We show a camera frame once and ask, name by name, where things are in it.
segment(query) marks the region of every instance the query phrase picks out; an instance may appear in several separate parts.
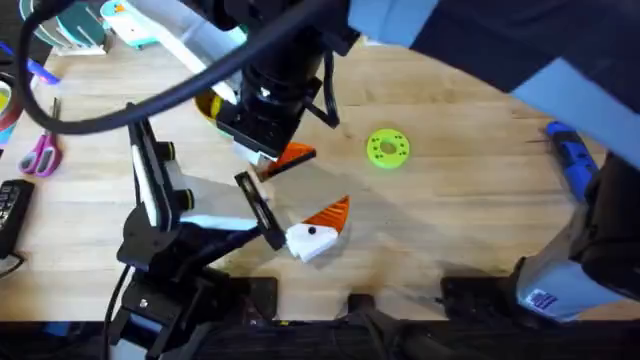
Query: black remote control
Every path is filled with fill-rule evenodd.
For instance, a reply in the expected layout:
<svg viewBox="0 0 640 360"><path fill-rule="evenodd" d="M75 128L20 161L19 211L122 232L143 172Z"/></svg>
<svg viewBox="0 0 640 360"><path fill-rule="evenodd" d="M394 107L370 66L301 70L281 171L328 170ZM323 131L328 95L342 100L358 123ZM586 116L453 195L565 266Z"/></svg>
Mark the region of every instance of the black remote control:
<svg viewBox="0 0 640 360"><path fill-rule="evenodd" d="M0 259L13 253L35 185L8 180L0 186Z"/></svg>

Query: yellow object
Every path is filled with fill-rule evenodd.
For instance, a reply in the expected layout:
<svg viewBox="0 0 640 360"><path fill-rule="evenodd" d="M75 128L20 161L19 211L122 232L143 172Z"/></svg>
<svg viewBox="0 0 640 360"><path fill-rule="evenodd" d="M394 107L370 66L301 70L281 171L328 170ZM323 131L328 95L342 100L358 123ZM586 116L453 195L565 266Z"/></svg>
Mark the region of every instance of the yellow object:
<svg viewBox="0 0 640 360"><path fill-rule="evenodd" d="M194 100L202 116L206 117L209 122L215 124L216 116L220 112L220 107L222 107L222 99L213 90L208 90L207 92L196 95Z"/></svg>
<svg viewBox="0 0 640 360"><path fill-rule="evenodd" d="M9 103L9 98L7 95L0 93L0 111L4 110L4 108Z"/></svg>
<svg viewBox="0 0 640 360"><path fill-rule="evenodd" d="M411 153L409 140L394 129L381 129L369 136L367 156L377 167L395 169L407 161Z"/></svg>
<svg viewBox="0 0 640 360"><path fill-rule="evenodd" d="M220 109L222 108L222 98L216 94L213 97L213 101L211 102L211 117L216 118L220 113Z"/></svg>

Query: orange object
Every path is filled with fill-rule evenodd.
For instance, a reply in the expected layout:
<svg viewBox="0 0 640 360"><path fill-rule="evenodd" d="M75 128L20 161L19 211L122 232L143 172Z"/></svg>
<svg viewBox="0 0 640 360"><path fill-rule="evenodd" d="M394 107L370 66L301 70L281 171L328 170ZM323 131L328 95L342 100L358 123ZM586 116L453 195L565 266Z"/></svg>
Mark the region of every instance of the orange object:
<svg viewBox="0 0 640 360"><path fill-rule="evenodd" d="M309 145L300 143L289 143L278 161L260 173L260 179L265 180L281 172L293 168L316 156L316 149Z"/></svg>
<svg viewBox="0 0 640 360"><path fill-rule="evenodd" d="M302 223L332 227L336 229L338 233L341 233L349 217L349 199L349 196L343 197L340 201L333 203L328 208L313 215Z"/></svg>
<svg viewBox="0 0 640 360"><path fill-rule="evenodd" d="M312 152L316 151L313 147L300 143L289 143L287 148L282 153L282 156L278 159L277 162L271 164L269 166L269 171L273 171L277 168L283 167L284 165L299 159L305 155L308 155Z"/></svg>

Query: black cable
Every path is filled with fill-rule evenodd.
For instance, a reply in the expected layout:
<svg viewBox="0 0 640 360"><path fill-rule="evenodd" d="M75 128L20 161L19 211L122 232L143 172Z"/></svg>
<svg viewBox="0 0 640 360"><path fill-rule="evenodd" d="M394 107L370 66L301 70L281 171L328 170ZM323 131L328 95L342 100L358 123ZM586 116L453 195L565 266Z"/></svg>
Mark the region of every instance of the black cable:
<svg viewBox="0 0 640 360"><path fill-rule="evenodd" d="M343 0L306 0L299 2L277 20L267 24L264 29L252 36L212 66L192 78L176 85L136 106L122 109L93 119L65 122L53 119L43 111L35 100L28 84L27 58L31 38L38 26L44 21L61 13L73 0L41 2L42 6L25 20L20 31L19 46L16 51L18 73L17 91L23 106L31 118L43 128L58 134L82 135L113 130L128 124L142 121L159 112L168 110L191 99L196 94L225 80L242 67L265 52L286 42L300 28L308 25L325 10L340 6Z"/></svg>
<svg viewBox="0 0 640 360"><path fill-rule="evenodd" d="M333 61L333 51L329 50L324 55L324 101L327 105L327 115L332 123L338 126L340 124L340 116L338 116L338 106L333 93L333 72L335 64Z"/></svg>
<svg viewBox="0 0 640 360"><path fill-rule="evenodd" d="M120 290L122 289L122 285L124 284L124 280L129 275L129 270L131 266L127 265L122 270L122 274L120 274L120 279L116 283L116 287L113 289L113 293L111 294L111 299L109 299L109 305L107 306L107 312L104 315L104 324L102 327L102 360L109 360L109 325L111 324L111 318L113 317L113 308L116 306L116 300L120 295Z"/></svg>
<svg viewBox="0 0 640 360"><path fill-rule="evenodd" d="M14 271L18 270L20 268L20 266L22 266L22 264L24 264L24 257L22 257L20 254L17 253L11 253L9 254L9 256L11 256L12 258L16 259L17 262L10 267L7 271L3 272L0 274L0 280L6 278L7 276L11 275Z"/></svg>

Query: white object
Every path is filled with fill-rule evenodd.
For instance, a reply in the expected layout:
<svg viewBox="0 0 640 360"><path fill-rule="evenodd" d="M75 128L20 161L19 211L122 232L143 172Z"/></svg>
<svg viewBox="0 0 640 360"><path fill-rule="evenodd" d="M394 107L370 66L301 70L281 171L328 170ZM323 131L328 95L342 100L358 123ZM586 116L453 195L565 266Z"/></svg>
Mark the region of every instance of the white object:
<svg viewBox="0 0 640 360"><path fill-rule="evenodd" d="M306 263L335 245L338 235L332 227L296 224L287 230L287 247L291 255Z"/></svg>
<svg viewBox="0 0 640 360"><path fill-rule="evenodd" d="M242 30L223 32L177 0L122 0L122 4L140 26L194 73L202 72L246 41ZM241 80L242 75L237 73L214 85L213 90L235 105L238 99L234 90L239 89Z"/></svg>
<svg viewBox="0 0 640 360"><path fill-rule="evenodd" d="M238 155L239 157L247 160L250 164L254 165L254 166L258 166L260 165L260 163L262 162L263 159L267 159L269 161L272 162L276 162L278 161L277 158L272 158L271 156L263 153L262 151L253 151L251 149L249 149L248 147L237 143L237 142L233 142L233 144L231 145L231 149L233 150L233 152Z"/></svg>
<svg viewBox="0 0 640 360"><path fill-rule="evenodd" d="M131 146L131 157L133 158L133 169L136 171L136 179L138 179L138 184L140 185L140 198L147 210L149 224L154 227L158 226L158 210L155 207L155 201L153 200L153 194L151 192L150 174L147 174L144 170L142 155L140 154L138 145Z"/></svg>
<svg viewBox="0 0 640 360"><path fill-rule="evenodd" d="M115 10L118 4L117 1L108 1L100 8L100 15L111 29L130 46L137 47L154 42L153 36L138 23L135 16L126 9L122 12Z"/></svg>

